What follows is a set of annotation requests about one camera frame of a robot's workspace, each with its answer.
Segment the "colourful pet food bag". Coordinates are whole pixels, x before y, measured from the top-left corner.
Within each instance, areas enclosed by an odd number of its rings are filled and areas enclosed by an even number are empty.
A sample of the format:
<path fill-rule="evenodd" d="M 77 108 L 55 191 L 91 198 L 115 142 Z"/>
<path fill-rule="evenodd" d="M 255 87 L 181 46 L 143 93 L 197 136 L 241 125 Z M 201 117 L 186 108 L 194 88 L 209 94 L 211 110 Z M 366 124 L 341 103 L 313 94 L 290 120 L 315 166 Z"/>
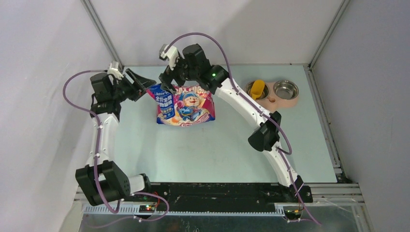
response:
<path fill-rule="evenodd" d="M 153 85 L 147 94 L 157 103 L 157 124 L 187 127 L 215 120 L 213 95 L 199 85 L 175 86 L 176 93 Z"/>

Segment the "pink double bowl stand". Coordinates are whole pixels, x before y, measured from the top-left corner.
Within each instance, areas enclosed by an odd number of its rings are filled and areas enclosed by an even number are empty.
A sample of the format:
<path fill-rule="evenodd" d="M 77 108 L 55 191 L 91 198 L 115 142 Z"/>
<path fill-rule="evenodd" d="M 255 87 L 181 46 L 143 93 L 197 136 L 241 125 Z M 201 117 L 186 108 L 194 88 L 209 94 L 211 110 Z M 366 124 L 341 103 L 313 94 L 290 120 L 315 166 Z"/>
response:
<path fill-rule="evenodd" d="M 269 88 L 269 94 L 262 100 L 256 100 L 256 102 L 266 110 L 275 112 L 279 108 L 291 108 L 297 105 L 298 97 L 293 100 L 285 100 L 278 97 L 273 91 L 273 85 L 275 82 L 266 82 Z"/>

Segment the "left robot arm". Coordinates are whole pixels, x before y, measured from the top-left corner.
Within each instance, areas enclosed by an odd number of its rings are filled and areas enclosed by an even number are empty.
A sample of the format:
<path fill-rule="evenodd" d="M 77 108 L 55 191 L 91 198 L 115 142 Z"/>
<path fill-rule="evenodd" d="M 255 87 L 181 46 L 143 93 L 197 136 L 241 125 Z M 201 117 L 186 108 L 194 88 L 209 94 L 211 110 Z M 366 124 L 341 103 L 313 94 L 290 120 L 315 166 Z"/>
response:
<path fill-rule="evenodd" d="M 115 163 L 115 135 L 119 126 L 121 103 L 137 101 L 156 84 L 130 69 L 125 74 L 113 69 L 97 72 L 90 78 L 92 103 L 87 112 L 93 121 L 91 152 L 86 165 L 77 169 L 75 178 L 88 203 L 98 206 L 130 197 L 141 201 L 153 195 L 146 174 L 128 177 Z"/>

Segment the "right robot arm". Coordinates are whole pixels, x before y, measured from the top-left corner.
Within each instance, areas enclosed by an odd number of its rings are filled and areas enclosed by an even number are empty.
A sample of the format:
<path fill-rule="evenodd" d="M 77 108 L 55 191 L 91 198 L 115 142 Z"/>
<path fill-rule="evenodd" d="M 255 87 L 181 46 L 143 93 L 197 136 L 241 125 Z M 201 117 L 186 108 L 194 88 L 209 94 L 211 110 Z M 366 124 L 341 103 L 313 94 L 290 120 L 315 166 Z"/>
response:
<path fill-rule="evenodd" d="M 187 46 L 182 53 L 165 44 L 159 51 L 159 58 L 168 61 L 165 71 L 159 75 L 163 90 L 176 94 L 173 82 L 181 87 L 187 81 L 195 81 L 230 104 L 254 129 L 248 143 L 268 159 L 282 188 L 282 198 L 287 202 L 307 202 L 308 186 L 290 165 L 280 144 L 280 138 L 286 142 L 288 139 L 280 127 L 278 112 L 271 113 L 253 100 L 232 78 L 230 67 L 210 64 L 198 44 Z"/>

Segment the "yellow plastic scoop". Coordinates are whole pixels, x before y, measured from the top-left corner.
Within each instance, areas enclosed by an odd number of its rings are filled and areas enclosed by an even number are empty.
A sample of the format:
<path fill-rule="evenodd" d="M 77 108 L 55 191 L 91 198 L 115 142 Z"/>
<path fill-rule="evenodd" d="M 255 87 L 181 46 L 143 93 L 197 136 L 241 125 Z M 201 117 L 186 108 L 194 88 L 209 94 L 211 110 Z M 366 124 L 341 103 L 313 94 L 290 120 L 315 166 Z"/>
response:
<path fill-rule="evenodd" d="M 255 80 L 250 87 L 249 94 L 253 100 L 260 98 L 264 92 L 265 82 L 263 80 Z"/>

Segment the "left steel bowl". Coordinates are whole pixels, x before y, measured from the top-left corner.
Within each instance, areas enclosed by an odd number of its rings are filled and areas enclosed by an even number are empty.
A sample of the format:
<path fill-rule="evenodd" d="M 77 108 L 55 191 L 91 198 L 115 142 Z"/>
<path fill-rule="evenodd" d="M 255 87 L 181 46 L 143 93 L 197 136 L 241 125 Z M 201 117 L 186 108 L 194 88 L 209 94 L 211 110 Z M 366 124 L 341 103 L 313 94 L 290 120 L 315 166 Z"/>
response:
<path fill-rule="evenodd" d="M 262 100 L 269 94 L 269 88 L 263 80 L 255 80 L 247 83 L 245 86 L 245 92 L 253 100 Z"/>

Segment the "steel bowl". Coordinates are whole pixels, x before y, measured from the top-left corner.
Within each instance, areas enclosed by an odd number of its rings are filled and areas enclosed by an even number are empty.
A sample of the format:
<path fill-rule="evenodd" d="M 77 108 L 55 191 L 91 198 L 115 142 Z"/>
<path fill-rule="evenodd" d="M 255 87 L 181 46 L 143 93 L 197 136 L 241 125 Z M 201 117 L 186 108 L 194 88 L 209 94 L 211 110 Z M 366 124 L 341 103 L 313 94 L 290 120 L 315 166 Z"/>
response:
<path fill-rule="evenodd" d="M 285 100 L 293 100 L 299 95 L 298 86 L 289 80 L 280 80 L 274 83 L 273 85 L 274 93 Z"/>
<path fill-rule="evenodd" d="M 262 100 L 269 94 L 269 88 L 263 80 L 255 80 L 247 83 L 245 86 L 245 92 L 253 100 Z"/>

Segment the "right steel bowl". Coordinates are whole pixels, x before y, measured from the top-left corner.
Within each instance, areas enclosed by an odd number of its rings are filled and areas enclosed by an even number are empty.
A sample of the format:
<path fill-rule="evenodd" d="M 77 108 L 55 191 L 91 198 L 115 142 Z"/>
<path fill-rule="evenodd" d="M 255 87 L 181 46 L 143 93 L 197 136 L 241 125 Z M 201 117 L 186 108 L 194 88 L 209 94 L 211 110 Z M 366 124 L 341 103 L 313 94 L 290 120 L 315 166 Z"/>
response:
<path fill-rule="evenodd" d="M 273 85 L 274 93 L 285 100 L 293 100 L 299 95 L 298 86 L 289 80 L 280 80 L 274 83 Z"/>

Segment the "left electronics board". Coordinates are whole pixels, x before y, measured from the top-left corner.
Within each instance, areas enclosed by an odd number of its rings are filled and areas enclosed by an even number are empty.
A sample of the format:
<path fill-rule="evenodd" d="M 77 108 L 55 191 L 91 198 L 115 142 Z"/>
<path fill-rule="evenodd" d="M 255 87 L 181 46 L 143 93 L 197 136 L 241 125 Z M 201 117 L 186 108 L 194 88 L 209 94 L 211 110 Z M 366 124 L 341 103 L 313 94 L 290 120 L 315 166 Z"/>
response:
<path fill-rule="evenodd" d="M 156 211 L 156 206 L 154 205 L 148 205 L 148 204 L 144 204 L 144 205 L 140 205 L 138 212 L 140 214 L 142 213 L 154 213 Z"/>

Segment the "electronics board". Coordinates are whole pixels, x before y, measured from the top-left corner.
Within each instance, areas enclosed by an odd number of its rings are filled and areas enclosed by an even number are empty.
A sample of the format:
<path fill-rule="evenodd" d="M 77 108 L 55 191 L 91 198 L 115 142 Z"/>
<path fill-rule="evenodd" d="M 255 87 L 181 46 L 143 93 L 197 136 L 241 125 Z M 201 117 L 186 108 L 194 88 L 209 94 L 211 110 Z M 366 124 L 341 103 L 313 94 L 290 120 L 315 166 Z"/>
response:
<path fill-rule="evenodd" d="M 288 222 L 300 222 L 303 214 L 303 209 L 285 210 L 283 218 Z"/>
<path fill-rule="evenodd" d="M 140 205 L 138 212 L 140 214 L 142 213 L 154 213 L 156 211 L 156 206 L 154 205 L 148 205 L 148 204 L 144 204 L 144 205 Z"/>

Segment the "right electronics board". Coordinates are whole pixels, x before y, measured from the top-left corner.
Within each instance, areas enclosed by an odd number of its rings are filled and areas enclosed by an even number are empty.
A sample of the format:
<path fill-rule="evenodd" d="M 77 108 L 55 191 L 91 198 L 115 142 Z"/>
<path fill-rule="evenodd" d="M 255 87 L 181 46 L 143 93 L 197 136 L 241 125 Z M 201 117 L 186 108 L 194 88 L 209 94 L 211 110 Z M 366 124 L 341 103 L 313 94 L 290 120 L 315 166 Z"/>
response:
<path fill-rule="evenodd" d="M 285 210 L 283 218 L 288 222 L 300 222 L 303 214 L 303 209 Z"/>

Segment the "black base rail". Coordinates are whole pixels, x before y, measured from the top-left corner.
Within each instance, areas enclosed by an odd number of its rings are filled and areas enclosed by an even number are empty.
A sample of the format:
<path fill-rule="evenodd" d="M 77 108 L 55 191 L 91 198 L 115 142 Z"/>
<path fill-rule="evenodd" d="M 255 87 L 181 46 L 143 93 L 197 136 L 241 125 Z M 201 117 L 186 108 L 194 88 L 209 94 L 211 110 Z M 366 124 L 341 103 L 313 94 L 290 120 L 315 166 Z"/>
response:
<path fill-rule="evenodd" d="M 276 203 L 298 203 L 295 190 L 277 183 L 152 183 L 170 212 L 274 213 Z"/>

